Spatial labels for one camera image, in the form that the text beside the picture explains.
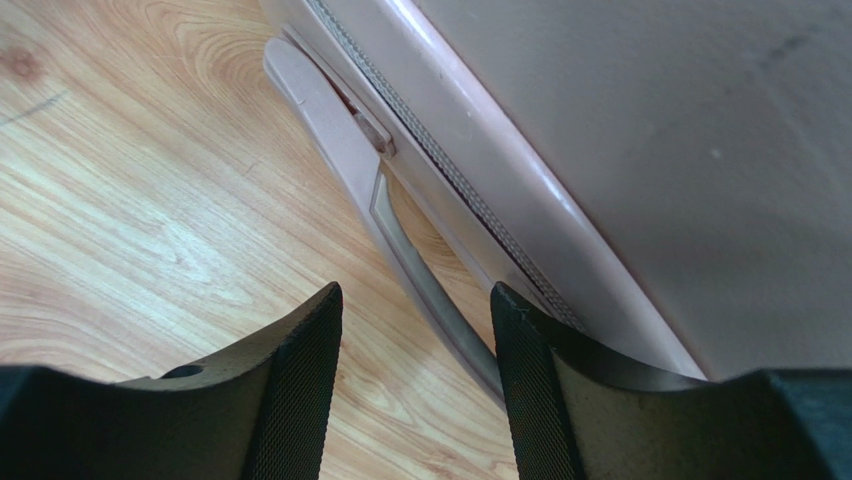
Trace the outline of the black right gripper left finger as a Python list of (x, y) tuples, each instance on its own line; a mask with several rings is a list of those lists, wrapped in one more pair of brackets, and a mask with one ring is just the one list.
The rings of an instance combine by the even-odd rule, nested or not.
[(330, 283), (283, 318), (161, 377), (1, 369), (5, 479), (315, 479), (342, 336)]

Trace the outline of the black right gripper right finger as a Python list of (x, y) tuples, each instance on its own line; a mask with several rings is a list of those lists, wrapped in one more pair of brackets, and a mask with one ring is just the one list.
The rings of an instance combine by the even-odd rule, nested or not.
[(851, 374), (762, 369), (720, 383), (625, 356), (505, 284), (490, 294), (523, 479), (847, 479)]

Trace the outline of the pink suitcase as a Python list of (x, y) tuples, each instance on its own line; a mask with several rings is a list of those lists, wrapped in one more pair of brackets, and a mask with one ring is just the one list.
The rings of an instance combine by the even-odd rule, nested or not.
[(484, 290), (701, 379), (851, 365), (847, 1), (266, 1), (265, 71), (457, 361)]

